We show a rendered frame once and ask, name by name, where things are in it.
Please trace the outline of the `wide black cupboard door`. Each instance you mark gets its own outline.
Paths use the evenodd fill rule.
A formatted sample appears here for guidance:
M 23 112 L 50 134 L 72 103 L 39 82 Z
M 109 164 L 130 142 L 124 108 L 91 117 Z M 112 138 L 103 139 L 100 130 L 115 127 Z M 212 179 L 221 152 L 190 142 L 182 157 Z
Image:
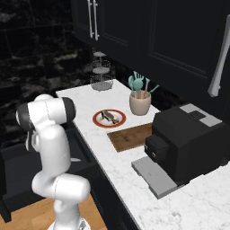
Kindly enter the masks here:
M 100 50 L 144 74 L 139 53 L 141 0 L 94 0 Z

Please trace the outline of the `black lower cupboard run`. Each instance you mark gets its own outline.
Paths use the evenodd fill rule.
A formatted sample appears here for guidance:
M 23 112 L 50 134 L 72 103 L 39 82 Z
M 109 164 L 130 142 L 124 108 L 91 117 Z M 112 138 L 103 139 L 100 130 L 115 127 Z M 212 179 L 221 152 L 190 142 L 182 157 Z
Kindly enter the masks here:
M 75 151 L 81 159 L 74 163 L 75 173 L 84 176 L 91 183 L 93 200 L 108 230 L 139 230 L 78 129 L 74 124 L 70 127 L 77 143 Z

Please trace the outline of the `brown wooden cutting board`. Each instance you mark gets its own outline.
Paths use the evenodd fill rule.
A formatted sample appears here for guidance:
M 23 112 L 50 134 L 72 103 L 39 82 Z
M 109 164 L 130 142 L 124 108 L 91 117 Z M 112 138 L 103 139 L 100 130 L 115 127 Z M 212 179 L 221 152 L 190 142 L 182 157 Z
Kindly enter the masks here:
M 146 142 L 146 138 L 151 135 L 151 123 L 108 133 L 108 137 L 117 152 L 143 146 Z

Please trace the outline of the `teal slanted utensil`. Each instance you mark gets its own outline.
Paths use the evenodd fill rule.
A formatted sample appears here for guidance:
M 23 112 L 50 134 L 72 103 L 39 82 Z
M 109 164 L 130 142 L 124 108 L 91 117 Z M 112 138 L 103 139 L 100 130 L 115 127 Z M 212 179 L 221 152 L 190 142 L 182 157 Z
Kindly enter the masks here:
M 160 85 L 156 85 L 154 89 L 150 90 L 149 92 L 146 93 L 146 98 L 150 96 L 151 93 L 153 93 Z

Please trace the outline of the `narrow black cupboard door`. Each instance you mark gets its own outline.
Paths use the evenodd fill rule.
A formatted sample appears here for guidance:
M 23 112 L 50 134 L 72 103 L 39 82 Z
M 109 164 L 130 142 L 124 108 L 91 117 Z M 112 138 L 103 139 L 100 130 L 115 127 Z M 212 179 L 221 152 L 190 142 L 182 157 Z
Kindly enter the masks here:
M 73 24 L 75 30 L 75 36 L 89 44 L 93 44 L 93 38 L 90 38 L 89 32 L 89 15 L 87 0 L 71 0 L 71 8 L 73 15 Z

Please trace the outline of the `beige utensil pot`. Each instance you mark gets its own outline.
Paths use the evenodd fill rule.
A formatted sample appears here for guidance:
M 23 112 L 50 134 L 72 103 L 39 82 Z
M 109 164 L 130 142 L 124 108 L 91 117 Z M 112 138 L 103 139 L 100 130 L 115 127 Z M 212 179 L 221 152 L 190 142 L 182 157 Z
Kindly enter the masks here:
M 149 111 L 151 104 L 151 96 L 146 96 L 146 92 L 143 90 L 141 90 L 140 95 L 140 99 L 136 97 L 135 93 L 132 93 L 129 96 L 129 107 L 133 114 L 138 116 L 144 116 Z

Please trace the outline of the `brown grey meat piece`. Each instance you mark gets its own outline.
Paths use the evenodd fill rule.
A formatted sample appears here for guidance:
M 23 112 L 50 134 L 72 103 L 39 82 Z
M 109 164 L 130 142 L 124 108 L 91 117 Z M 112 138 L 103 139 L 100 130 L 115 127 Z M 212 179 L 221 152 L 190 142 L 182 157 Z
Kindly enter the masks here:
M 111 121 L 113 124 L 118 123 L 119 121 L 114 118 L 114 116 L 106 110 L 102 111 L 102 117 L 107 121 Z

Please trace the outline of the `red rimmed white plate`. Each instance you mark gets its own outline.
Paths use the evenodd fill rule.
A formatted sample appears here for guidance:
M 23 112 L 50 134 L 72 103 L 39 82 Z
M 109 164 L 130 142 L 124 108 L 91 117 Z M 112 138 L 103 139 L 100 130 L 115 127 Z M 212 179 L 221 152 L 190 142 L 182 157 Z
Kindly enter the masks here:
M 111 113 L 115 119 L 119 122 L 113 124 L 111 121 L 107 121 L 102 117 L 102 111 L 98 111 L 93 115 L 93 123 L 101 128 L 116 128 L 121 126 L 126 121 L 126 115 L 122 111 L 117 111 L 114 109 L 107 109 L 109 113 Z

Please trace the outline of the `teal spoon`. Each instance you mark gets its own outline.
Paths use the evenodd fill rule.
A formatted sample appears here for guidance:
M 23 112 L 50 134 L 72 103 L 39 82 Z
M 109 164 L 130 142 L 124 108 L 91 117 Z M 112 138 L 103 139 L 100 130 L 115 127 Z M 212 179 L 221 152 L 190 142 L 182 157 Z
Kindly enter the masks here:
M 142 89 L 142 87 L 143 87 L 143 80 L 141 78 L 137 78 L 133 82 L 133 88 L 137 92 L 137 97 L 139 96 L 139 91 Z

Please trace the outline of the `black coffee machine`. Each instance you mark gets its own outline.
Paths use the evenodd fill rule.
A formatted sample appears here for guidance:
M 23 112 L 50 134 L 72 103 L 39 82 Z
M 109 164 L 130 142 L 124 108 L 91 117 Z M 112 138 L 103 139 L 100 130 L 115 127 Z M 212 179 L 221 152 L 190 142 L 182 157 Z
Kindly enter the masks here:
M 131 163 L 160 199 L 216 170 L 230 155 L 230 126 L 188 103 L 155 114 L 146 155 Z

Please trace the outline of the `open black drawer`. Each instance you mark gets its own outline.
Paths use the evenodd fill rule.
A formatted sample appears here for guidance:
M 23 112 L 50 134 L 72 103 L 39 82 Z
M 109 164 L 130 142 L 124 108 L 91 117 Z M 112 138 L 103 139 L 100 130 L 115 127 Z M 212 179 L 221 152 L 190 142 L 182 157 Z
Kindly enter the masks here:
M 91 180 L 87 169 L 96 164 L 89 149 L 75 128 L 66 131 L 73 161 L 67 171 L 80 174 Z M 0 151 L 0 215 L 7 223 L 12 220 L 11 213 L 41 200 L 31 190 L 31 181 L 41 170 L 40 155 L 29 153 L 25 144 L 8 147 Z

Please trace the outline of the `tall black cupboard door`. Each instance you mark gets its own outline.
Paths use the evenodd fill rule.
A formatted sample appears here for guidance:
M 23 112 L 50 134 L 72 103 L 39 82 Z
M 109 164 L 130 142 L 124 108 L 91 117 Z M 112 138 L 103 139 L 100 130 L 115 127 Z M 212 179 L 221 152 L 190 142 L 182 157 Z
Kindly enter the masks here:
M 230 90 L 211 96 L 230 0 L 146 0 L 146 56 L 154 81 L 222 119 Z

